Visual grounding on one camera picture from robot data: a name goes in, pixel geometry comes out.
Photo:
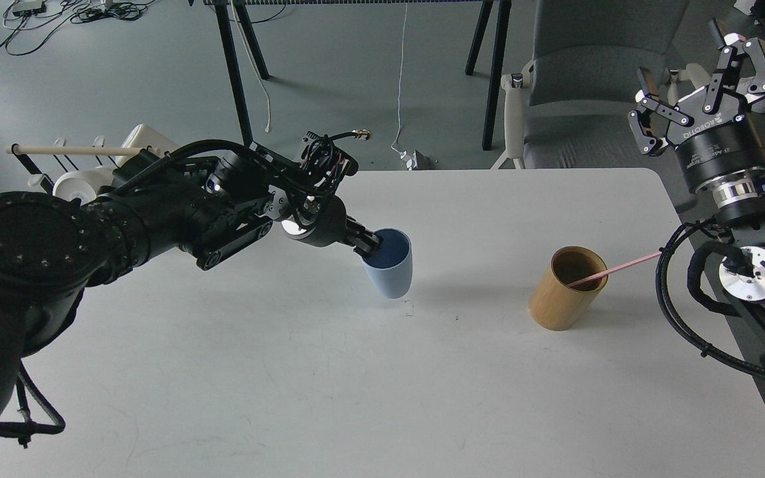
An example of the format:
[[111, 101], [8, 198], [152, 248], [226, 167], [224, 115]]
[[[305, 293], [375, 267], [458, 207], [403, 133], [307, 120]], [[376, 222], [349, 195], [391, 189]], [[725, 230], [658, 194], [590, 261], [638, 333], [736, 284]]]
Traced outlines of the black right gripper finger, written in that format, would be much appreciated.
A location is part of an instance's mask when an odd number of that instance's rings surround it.
[[681, 132], [676, 137], [671, 136], [670, 127], [692, 127], [693, 117], [663, 100], [655, 76], [649, 69], [637, 68], [636, 76], [639, 88], [634, 95], [635, 106], [628, 113], [629, 127], [638, 151], [657, 157], [668, 147], [683, 141]]
[[765, 100], [765, 40], [729, 33], [715, 18], [708, 27], [719, 50], [719, 62], [705, 88], [703, 111], [716, 113], [731, 95], [748, 107]]

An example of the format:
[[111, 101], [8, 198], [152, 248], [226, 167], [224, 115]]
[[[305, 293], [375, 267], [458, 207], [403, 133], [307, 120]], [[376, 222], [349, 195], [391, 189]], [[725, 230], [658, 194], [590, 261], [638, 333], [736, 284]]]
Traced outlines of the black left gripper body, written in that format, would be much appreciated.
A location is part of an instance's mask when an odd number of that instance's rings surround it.
[[365, 228], [348, 218], [346, 206], [341, 199], [329, 200], [317, 215], [313, 226], [298, 226], [292, 220], [283, 220], [280, 226], [292, 240], [313, 247], [327, 247], [335, 242], [356, 246], [365, 235]]

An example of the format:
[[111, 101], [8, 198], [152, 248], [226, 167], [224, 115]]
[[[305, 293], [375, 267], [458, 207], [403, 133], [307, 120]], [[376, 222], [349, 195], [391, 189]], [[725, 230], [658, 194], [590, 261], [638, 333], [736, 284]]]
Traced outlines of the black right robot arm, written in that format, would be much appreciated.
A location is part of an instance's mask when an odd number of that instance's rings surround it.
[[[708, 191], [717, 207], [709, 220], [681, 224], [662, 247], [655, 290], [663, 315], [701, 356], [765, 380], [765, 147], [750, 115], [765, 98], [765, 40], [726, 34], [716, 19], [709, 27], [719, 49], [713, 75], [682, 99], [662, 100], [650, 71], [640, 68], [628, 122], [641, 154], [672, 149], [690, 193]], [[702, 339], [671, 302], [671, 258], [698, 231], [708, 240], [689, 261], [690, 296], [708, 311], [742, 317], [764, 348], [759, 365]]]

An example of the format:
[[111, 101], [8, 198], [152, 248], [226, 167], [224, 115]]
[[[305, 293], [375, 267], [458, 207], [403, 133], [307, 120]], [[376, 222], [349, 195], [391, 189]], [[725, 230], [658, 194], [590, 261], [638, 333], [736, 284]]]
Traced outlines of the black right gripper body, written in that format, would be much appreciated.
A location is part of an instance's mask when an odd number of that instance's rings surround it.
[[765, 172], [765, 146], [750, 113], [672, 122], [671, 144], [689, 193], [720, 177]]

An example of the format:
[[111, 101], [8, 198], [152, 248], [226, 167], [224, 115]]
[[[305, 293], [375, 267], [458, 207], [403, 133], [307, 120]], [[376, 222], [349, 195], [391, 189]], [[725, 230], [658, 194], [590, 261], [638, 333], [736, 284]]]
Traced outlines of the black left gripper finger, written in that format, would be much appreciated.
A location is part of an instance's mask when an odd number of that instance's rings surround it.
[[379, 251], [382, 239], [376, 233], [363, 230], [353, 239], [353, 251], [362, 258], [370, 258]]

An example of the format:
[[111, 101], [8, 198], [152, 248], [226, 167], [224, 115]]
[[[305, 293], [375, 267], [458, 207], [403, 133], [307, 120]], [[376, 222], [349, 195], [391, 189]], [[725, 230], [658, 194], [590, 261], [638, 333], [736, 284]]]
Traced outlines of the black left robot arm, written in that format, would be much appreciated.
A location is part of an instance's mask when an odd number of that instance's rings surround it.
[[206, 139], [157, 155], [140, 149], [97, 197], [0, 193], [0, 438], [26, 447], [66, 421], [22, 360], [75, 321], [84, 291], [178, 248], [209, 270], [265, 237], [276, 222], [313, 247], [343, 243], [370, 261], [395, 241], [348, 215], [337, 196], [358, 163], [338, 148], [353, 130], [307, 133], [296, 159], [263, 145]]

